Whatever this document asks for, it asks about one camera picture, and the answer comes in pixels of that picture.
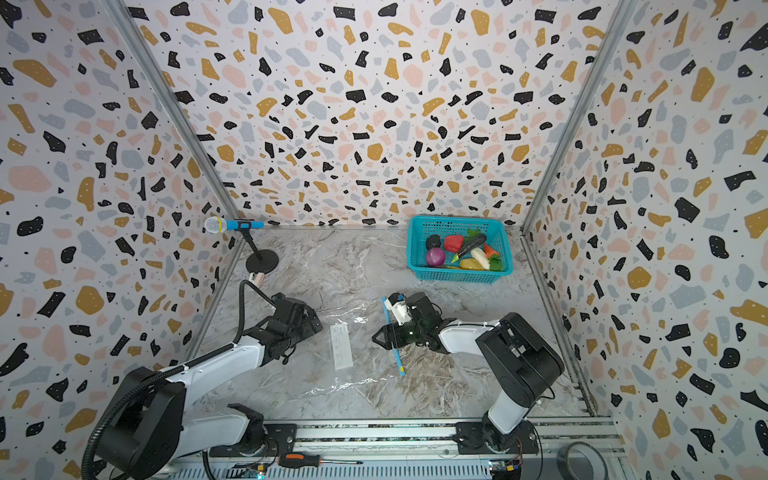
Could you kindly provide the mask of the clear zip top bag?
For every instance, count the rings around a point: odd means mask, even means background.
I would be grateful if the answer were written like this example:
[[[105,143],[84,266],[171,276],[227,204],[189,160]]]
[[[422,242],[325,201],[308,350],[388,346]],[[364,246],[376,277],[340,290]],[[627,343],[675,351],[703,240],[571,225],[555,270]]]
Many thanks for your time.
[[[379,330],[396,323],[382,297],[324,307],[319,316],[324,330],[302,344],[289,364],[289,385],[302,400],[404,380],[431,354],[418,344],[391,350],[381,346],[384,336]]]

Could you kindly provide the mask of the dark avocado toy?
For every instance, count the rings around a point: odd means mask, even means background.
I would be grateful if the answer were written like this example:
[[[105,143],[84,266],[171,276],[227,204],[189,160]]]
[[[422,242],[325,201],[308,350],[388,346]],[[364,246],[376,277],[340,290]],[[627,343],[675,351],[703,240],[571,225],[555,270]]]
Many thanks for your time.
[[[442,241],[439,235],[433,234],[427,237],[425,241],[425,247],[427,250],[432,250],[435,248],[440,248],[442,245]]]

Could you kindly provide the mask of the dark eggplant toy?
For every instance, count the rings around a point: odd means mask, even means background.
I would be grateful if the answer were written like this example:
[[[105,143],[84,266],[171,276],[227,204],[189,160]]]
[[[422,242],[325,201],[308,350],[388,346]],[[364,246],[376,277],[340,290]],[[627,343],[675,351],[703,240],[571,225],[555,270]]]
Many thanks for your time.
[[[487,237],[484,233],[479,233],[477,235],[470,237],[468,240],[464,241],[464,244],[461,250],[458,253],[454,254],[452,262],[455,263],[459,261],[462,256],[466,255],[467,253],[470,253],[470,251],[473,248],[482,247],[486,243],[486,240],[487,240]]]

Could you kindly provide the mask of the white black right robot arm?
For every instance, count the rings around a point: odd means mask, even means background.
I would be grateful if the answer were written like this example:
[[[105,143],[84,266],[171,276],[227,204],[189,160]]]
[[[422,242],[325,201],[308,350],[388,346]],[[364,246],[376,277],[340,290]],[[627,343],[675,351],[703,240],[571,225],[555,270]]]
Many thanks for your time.
[[[540,334],[519,314],[509,313],[491,323],[467,323],[442,317],[423,292],[408,297],[394,293],[383,306],[388,323],[372,341],[386,350],[408,345],[439,354],[482,357],[500,385],[500,393],[479,422],[459,422],[453,441],[459,453],[536,453],[527,437],[533,432],[527,416],[537,401],[552,393],[565,367]]]

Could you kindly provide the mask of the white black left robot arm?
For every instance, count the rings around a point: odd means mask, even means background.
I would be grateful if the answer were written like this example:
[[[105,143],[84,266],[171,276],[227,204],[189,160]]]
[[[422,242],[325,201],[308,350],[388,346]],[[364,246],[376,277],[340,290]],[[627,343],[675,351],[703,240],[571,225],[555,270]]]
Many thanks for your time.
[[[298,344],[320,333],[322,323],[307,303],[283,294],[267,297],[273,309],[251,328],[238,307],[234,339],[185,363],[158,371],[131,371],[90,434],[81,461],[82,476],[94,479],[99,460],[123,479],[149,479],[179,457],[231,447],[241,455],[278,448],[261,413],[241,403],[221,412],[194,416],[189,409],[233,378],[274,361],[287,363]]]

